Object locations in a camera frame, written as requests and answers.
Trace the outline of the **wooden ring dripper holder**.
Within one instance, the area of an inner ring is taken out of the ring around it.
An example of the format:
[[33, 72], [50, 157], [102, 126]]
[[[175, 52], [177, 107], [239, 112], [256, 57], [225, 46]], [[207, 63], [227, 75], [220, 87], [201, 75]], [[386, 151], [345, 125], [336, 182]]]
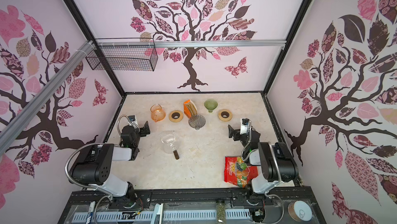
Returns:
[[218, 112], [218, 118], [222, 122], [229, 122], [233, 118], [233, 114], [228, 109], [221, 109]]

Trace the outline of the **clear glass server jug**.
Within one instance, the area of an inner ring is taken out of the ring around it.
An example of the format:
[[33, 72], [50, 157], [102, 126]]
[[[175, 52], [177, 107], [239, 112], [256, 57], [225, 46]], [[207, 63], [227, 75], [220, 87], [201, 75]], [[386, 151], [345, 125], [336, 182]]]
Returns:
[[173, 154], [176, 160], [179, 160], [178, 144], [176, 136], [172, 133], [166, 134], [161, 138], [163, 150], [166, 153]]

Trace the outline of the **clear glass dripper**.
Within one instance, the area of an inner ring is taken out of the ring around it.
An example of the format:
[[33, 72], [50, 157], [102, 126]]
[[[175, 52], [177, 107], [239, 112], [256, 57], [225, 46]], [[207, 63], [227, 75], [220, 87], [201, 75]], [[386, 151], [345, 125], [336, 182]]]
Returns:
[[200, 130], [203, 128], [206, 124], [206, 119], [204, 116], [200, 114], [193, 115], [189, 120], [188, 120], [189, 126], [194, 128], [196, 131]]

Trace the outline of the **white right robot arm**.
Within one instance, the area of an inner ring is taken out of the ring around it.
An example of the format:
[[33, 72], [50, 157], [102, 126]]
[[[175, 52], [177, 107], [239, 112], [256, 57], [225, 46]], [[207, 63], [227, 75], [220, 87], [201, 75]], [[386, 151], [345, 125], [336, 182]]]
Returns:
[[228, 137], [243, 145], [239, 157], [243, 164], [261, 168], [257, 176], [248, 180], [254, 193], [267, 194], [279, 184], [298, 177], [298, 167], [286, 144], [261, 142], [261, 134], [252, 127], [251, 121], [244, 119], [240, 129], [229, 125]]

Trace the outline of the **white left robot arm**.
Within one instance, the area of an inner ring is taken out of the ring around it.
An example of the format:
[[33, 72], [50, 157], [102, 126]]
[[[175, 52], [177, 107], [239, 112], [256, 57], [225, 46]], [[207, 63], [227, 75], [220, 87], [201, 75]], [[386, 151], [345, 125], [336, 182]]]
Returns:
[[121, 145], [90, 143], [76, 150], [66, 161], [68, 180], [82, 188], [91, 188], [111, 197], [137, 199], [130, 182], [123, 181], [111, 172], [113, 162], [134, 161], [139, 153], [142, 137], [151, 133], [149, 123], [143, 127], [125, 126], [121, 132]]

